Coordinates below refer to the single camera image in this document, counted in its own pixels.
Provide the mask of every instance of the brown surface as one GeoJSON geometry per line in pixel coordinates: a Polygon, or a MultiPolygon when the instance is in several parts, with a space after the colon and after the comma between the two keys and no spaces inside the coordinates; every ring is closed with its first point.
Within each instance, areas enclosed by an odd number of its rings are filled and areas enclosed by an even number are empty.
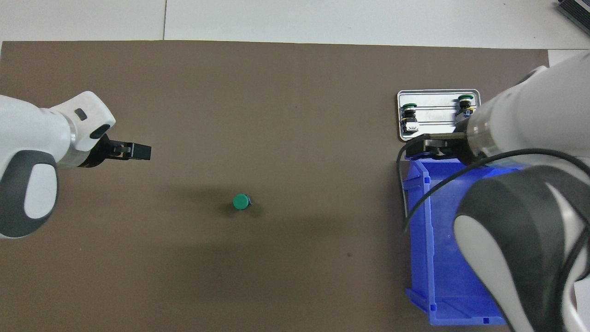
{"type": "Polygon", "coordinates": [[[507,331],[430,327],[409,303],[395,96],[483,99],[547,52],[4,42],[0,93],[94,91],[150,162],[61,172],[50,221],[0,242],[2,331],[507,331]],[[236,212],[237,193],[255,206],[236,212]]]}

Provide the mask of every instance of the white floor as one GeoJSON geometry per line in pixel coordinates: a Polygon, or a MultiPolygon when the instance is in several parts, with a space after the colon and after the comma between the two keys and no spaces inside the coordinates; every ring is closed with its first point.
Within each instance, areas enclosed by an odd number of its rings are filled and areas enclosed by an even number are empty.
{"type": "MultiPolygon", "coordinates": [[[[590,48],[553,0],[0,0],[8,40],[232,40],[590,48]]],[[[590,326],[590,281],[576,285],[590,326]]]]}

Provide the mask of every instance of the green button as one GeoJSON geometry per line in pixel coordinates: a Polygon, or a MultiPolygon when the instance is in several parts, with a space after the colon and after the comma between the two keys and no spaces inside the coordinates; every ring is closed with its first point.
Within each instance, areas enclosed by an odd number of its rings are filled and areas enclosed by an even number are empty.
{"type": "Polygon", "coordinates": [[[252,205],[252,201],[246,194],[237,194],[234,197],[234,207],[238,210],[244,210],[248,206],[252,205]]]}

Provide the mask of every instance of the green bottle cap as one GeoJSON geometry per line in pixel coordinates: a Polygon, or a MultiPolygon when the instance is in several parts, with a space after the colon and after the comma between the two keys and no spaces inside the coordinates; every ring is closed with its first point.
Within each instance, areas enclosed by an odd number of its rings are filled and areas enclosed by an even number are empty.
{"type": "Polygon", "coordinates": [[[252,201],[246,194],[237,194],[234,197],[234,207],[238,210],[244,210],[248,206],[252,205],[252,201]]]}

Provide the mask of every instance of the black cable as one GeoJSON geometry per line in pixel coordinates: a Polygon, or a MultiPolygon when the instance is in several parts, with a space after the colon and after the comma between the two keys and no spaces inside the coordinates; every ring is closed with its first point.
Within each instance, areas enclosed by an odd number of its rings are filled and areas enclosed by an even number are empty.
{"type": "Polygon", "coordinates": [[[590,177],[590,167],[588,167],[583,161],[581,161],[581,160],[577,159],[576,157],[569,155],[565,152],[551,150],[551,149],[536,149],[536,148],[520,149],[520,150],[509,151],[509,152],[503,152],[503,153],[500,153],[500,154],[497,154],[497,155],[494,155],[491,157],[487,157],[487,158],[483,158],[481,160],[478,160],[478,161],[474,162],[473,164],[463,168],[459,172],[456,172],[455,174],[440,181],[437,185],[435,185],[432,189],[430,189],[430,191],[428,191],[426,194],[424,194],[424,196],[422,196],[422,198],[420,198],[420,200],[418,200],[418,202],[416,203],[416,205],[414,205],[414,207],[412,208],[412,210],[410,211],[409,214],[405,215],[403,232],[405,233],[408,231],[410,220],[412,219],[412,216],[414,216],[416,211],[418,211],[418,208],[422,205],[422,203],[424,203],[424,201],[426,199],[428,199],[432,194],[434,194],[437,190],[439,190],[441,187],[443,187],[447,183],[451,182],[452,180],[455,180],[456,178],[460,177],[461,175],[463,175],[471,170],[474,170],[478,167],[484,166],[490,162],[497,161],[500,159],[515,157],[518,155],[531,155],[531,154],[550,155],[553,157],[563,159],[565,161],[572,163],[574,166],[576,166],[580,170],[582,170],[588,177],[590,177]]]}
{"type": "MultiPolygon", "coordinates": [[[[587,222],[587,229],[590,232],[590,222],[588,220],[585,220],[587,222]]],[[[582,273],[582,275],[578,278],[578,280],[576,281],[580,281],[582,279],[586,279],[586,277],[588,275],[590,275],[590,233],[588,234],[588,243],[587,245],[587,250],[588,250],[588,258],[586,259],[586,269],[584,269],[584,272],[582,273]]]]}
{"type": "Polygon", "coordinates": [[[582,233],[578,237],[578,240],[574,243],[572,250],[569,252],[568,258],[565,260],[565,263],[561,267],[561,270],[559,270],[555,301],[561,304],[559,306],[560,310],[563,307],[563,292],[565,291],[565,284],[568,281],[569,274],[572,272],[573,265],[578,259],[578,255],[582,252],[584,245],[588,244],[588,239],[590,237],[590,235],[588,234],[588,220],[585,219],[581,214],[579,215],[582,218],[582,220],[585,221],[586,228],[582,230],[582,233]]]}
{"type": "Polygon", "coordinates": [[[402,206],[404,207],[404,219],[408,216],[408,202],[406,201],[406,197],[405,197],[405,191],[404,191],[404,182],[403,182],[403,175],[402,175],[402,168],[400,165],[400,161],[402,159],[402,154],[404,154],[404,152],[411,147],[412,145],[416,144],[416,143],[420,143],[420,142],[424,142],[427,139],[429,139],[429,137],[427,136],[418,136],[415,138],[410,139],[408,142],[406,142],[406,144],[404,146],[402,146],[402,148],[399,150],[398,153],[398,158],[396,159],[396,170],[398,172],[398,184],[399,184],[399,196],[401,197],[402,200],[402,206]]]}

